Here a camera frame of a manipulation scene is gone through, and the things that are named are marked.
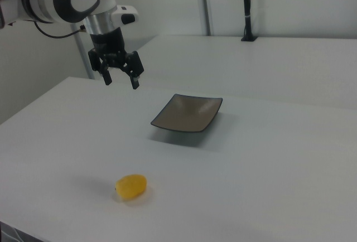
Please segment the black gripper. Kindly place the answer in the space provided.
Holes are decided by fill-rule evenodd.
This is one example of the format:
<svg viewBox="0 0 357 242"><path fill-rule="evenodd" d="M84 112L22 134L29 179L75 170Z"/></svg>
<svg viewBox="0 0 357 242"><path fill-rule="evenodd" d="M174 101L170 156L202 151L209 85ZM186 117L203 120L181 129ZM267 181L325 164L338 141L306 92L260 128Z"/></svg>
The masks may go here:
<svg viewBox="0 0 357 242"><path fill-rule="evenodd" d="M139 77L144 72L144 67L137 51L126 52L120 27L102 35L90 34L90 38L94 45L94 48L88 52L92 70L97 71L103 77L106 85L110 85L112 78L108 68L120 68L129 76L132 88L137 89ZM113 64L107 63L106 59L103 58L105 55L114 56Z"/></svg>

